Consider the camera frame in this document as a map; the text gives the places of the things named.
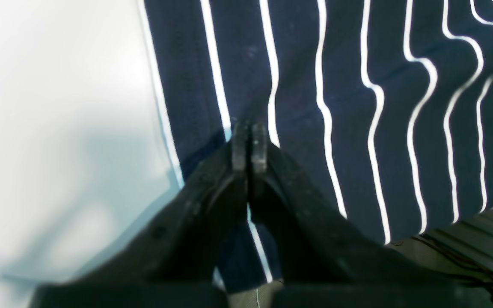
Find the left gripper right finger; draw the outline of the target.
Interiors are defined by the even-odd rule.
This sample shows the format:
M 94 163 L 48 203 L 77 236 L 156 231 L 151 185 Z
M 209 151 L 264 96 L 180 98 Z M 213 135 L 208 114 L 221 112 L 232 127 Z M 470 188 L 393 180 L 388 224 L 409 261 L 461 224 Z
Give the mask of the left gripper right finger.
M 274 308 L 473 308 L 493 283 L 444 274 L 368 239 L 300 166 L 250 127 L 250 207 L 274 237 L 286 286 Z

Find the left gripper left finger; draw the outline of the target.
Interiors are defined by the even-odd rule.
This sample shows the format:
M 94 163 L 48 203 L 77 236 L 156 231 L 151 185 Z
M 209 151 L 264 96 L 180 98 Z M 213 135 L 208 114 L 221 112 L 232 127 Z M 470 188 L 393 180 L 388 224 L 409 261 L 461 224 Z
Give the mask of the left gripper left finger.
M 123 250 L 74 282 L 39 287 L 30 306 L 226 308 L 213 271 L 227 234 L 245 222 L 248 142 L 248 123 L 236 125 Z

